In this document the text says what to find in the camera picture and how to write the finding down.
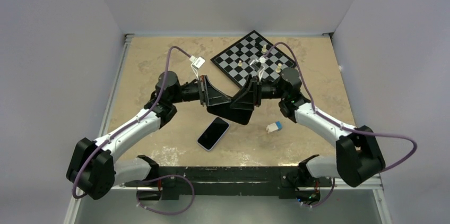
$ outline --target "chess piece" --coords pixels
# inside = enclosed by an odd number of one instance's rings
[[[276,67],[276,69],[275,69],[275,73],[280,73],[281,72],[281,66],[282,66],[282,64],[281,63],[278,63],[278,66]]]

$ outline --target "black and white checkered board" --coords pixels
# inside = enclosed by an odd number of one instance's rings
[[[258,32],[252,31],[214,56],[211,61],[237,86],[242,87],[249,74],[252,76],[256,75],[256,71],[249,64],[254,58],[262,56],[261,49],[264,45],[267,45],[267,49],[269,49],[273,44]],[[242,66],[238,66],[239,60],[242,61]],[[267,68],[264,71],[263,79],[273,81],[278,78],[278,73],[275,73],[278,63],[282,64],[282,69],[295,67],[294,60],[275,47],[271,54],[267,56],[265,63]]]

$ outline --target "wire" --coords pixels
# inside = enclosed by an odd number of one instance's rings
[[[169,215],[169,216],[177,215],[177,214],[180,214],[180,213],[183,213],[183,212],[187,211],[187,209],[189,209],[189,208],[191,207],[192,203],[194,203],[194,199],[195,199],[195,191],[194,191],[194,185],[193,185],[193,184],[191,183],[191,181],[189,181],[186,177],[181,176],[181,175],[164,175],[164,176],[158,177],[158,178],[153,179],[153,180],[144,180],[144,181],[140,181],[140,182],[138,182],[138,183],[140,183],[140,184],[149,184],[149,183],[153,183],[153,182],[156,182],[156,181],[160,181],[160,180],[162,180],[162,179],[169,178],[169,177],[178,177],[178,178],[181,178],[181,179],[185,180],[185,181],[189,184],[189,186],[191,187],[192,198],[191,198],[191,201],[189,202],[189,204],[188,204],[185,208],[183,208],[183,209],[181,209],[181,210],[179,210],[179,211],[176,211],[176,212],[163,212],[163,211],[158,211],[158,210],[149,208],[149,207],[147,207],[146,205],[142,204],[141,201],[139,201],[139,196],[138,196],[138,193],[136,192],[137,206],[140,206],[140,207],[142,207],[142,208],[144,208],[144,209],[146,209],[146,210],[148,210],[148,211],[151,211],[151,212],[154,212],[154,213],[157,213],[157,214],[161,214],[161,215]]]
[[[155,106],[158,104],[159,100],[161,99],[162,93],[164,92],[164,86],[166,86],[166,79],[167,79],[167,72],[169,71],[169,60],[170,60],[170,54],[172,53],[173,49],[177,49],[180,52],[182,52],[184,55],[186,55],[187,57],[191,57],[190,54],[188,54],[187,52],[185,52],[184,50],[182,50],[180,47],[178,46],[172,46],[169,48],[169,50],[167,51],[167,58],[166,58],[166,68],[164,70],[164,76],[162,78],[162,85],[161,85],[161,90],[158,93],[158,96],[156,97],[155,102],[152,104],[152,106],[149,108],[149,110],[147,112],[145,112],[141,117],[139,117],[138,119],[133,120],[132,122],[126,124],[125,126],[121,127],[120,129],[118,129],[116,132],[112,133],[112,135],[107,138],[104,142],[102,142],[97,148],[95,148],[95,150],[88,156],[88,158],[86,159],[86,161],[83,163],[83,165],[81,166],[80,170],[78,171],[78,174],[76,174],[75,180],[73,182],[73,187],[72,187],[72,196],[75,199],[80,199],[82,197],[86,196],[86,193],[83,193],[81,195],[77,195],[76,194],[76,188],[78,187],[78,183],[80,182],[80,178],[82,173],[84,172],[84,170],[86,169],[86,167],[88,166],[88,164],[91,162],[91,160],[94,158],[94,156],[108,143],[110,143],[116,136],[118,136],[120,133],[122,133],[123,131],[125,131],[126,129],[128,129],[129,127],[133,126],[134,124],[136,124],[138,121],[142,120],[143,118],[145,118],[149,113],[151,113],[153,111],[153,109],[155,108]]]
[[[304,79],[303,74],[302,74],[301,69],[300,69],[300,64],[298,63],[297,58],[296,58],[296,56],[294,55],[294,52],[292,51],[291,47],[289,47],[285,42],[277,42],[277,43],[275,43],[273,46],[271,46],[271,47],[267,50],[267,52],[263,55],[263,57],[266,58],[267,55],[268,55],[269,53],[271,53],[272,49],[274,49],[277,45],[283,45],[283,46],[285,46],[285,47],[289,50],[289,52],[291,52],[291,55],[292,55],[292,57],[294,58],[295,64],[296,64],[296,66],[297,66],[297,69],[298,69],[298,73],[299,73],[299,75],[300,75],[301,82],[303,83],[303,87],[305,88],[305,91],[306,91],[306,93],[308,94],[308,96],[309,96],[309,98],[310,98],[310,100],[311,100],[311,106],[313,107],[314,112],[317,113],[318,116],[320,116],[320,117],[323,118],[324,120],[328,121],[329,123],[331,123],[331,124],[333,124],[333,125],[335,125],[335,126],[340,127],[342,130],[345,130],[345,131],[348,131],[348,132],[352,132],[352,133],[360,134],[360,135],[370,135],[370,136],[380,136],[380,137],[394,137],[394,138],[399,138],[399,139],[405,139],[405,140],[410,141],[410,142],[412,143],[412,149],[411,149],[410,152],[408,152],[408,154],[406,154],[403,158],[401,158],[401,159],[398,160],[397,162],[395,162],[395,163],[391,164],[390,166],[384,168],[384,169],[381,171],[381,173],[382,173],[382,172],[386,172],[386,171],[388,171],[388,170],[391,170],[392,168],[394,168],[394,167],[400,165],[401,163],[405,162],[407,159],[409,159],[409,158],[417,151],[417,142],[416,142],[413,138],[411,138],[411,137],[409,137],[409,136],[406,136],[406,135],[399,135],[399,134],[391,134],[391,133],[379,133],[379,132],[374,133],[374,132],[366,132],[366,131],[355,130],[355,129],[353,129],[353,128],[348,128],[348,127],[342,126],[342,125],[339,124],[338,122],[336,122],[336,121],[330,119],[329,117],[325,116],[324,114],[322,114],[319,110],[316,109],[316,105],[315,105],[315,103],[314,103],[313,95],[311,94],[311,92],[309,91],[308,87],[306,86],[305,79]],[[333,179],[333,187],[332,187],[332,189],[330,190],[330,193],[329,193],[329,194],[328,194],[321,202],[319,202],[318,204],[314,205],[313,207],[319,206],[319,205],[321,205],[325,200],[327,200],[327,199],[330,197],[330,194],[333,192],[333,188],[334,188],[334,179]]]

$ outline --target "smartphone screen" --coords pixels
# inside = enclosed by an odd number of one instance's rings
[[[223,134],[228,130],[229,126],[230,124],[228,124],[225,120],[216,118],[198,138],[197,143],[207,151],[212,150],[212,148],[222,138]]]

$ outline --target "table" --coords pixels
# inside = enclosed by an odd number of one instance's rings
[[[158,76],[164,70],[167,50],[173,45],[205,58],[200,74],[208,75],[220,91],[228,95],[236,93],[238,87],[209,59],[239,38],[133,37],[122,68],[108,131],[128,121],[150,99]],[[293,49],[320,109],[345,123],[354,124],[329,37],[267,39],[284,41]],[[289,53],[285,47],[279,48]],[[172,52],[169,69],[177,73],[180,83],[195,78],[190,64],[185,55],[177,50]],[[314,154],[335,154],[334,148],[310,129],[284,118],[278,100],[263,100],[246,126],[231,122],[227,133],[210,152],[200,148],[196,140],[214,116],[198,101],[176,106],[178,113],[169,124],[131,147],[121,159],[145,154],[161,166],[284,166],[297,165]],[[283,129],[267,134],[266,126],[278,120]]]

